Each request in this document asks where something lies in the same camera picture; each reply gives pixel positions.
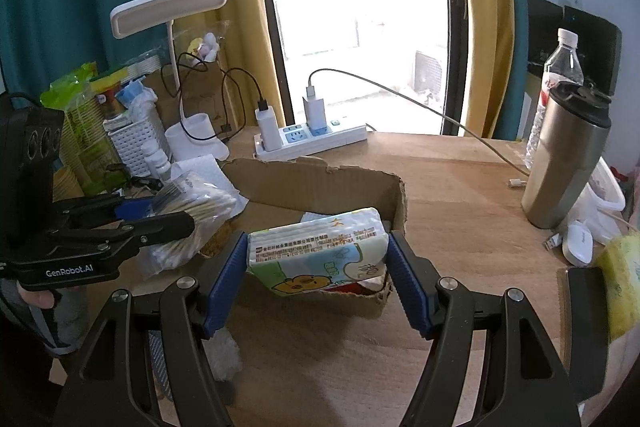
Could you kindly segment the left hand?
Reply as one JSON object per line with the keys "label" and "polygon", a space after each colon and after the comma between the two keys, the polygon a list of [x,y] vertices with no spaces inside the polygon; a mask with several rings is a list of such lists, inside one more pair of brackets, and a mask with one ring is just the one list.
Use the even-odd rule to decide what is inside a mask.
{"label": "left hand", "polygon": [[20,283],[16,283],[18,295],[24,303],[39,309],[47,310],[55,306],[55,298],[51,291],[26,291]]}

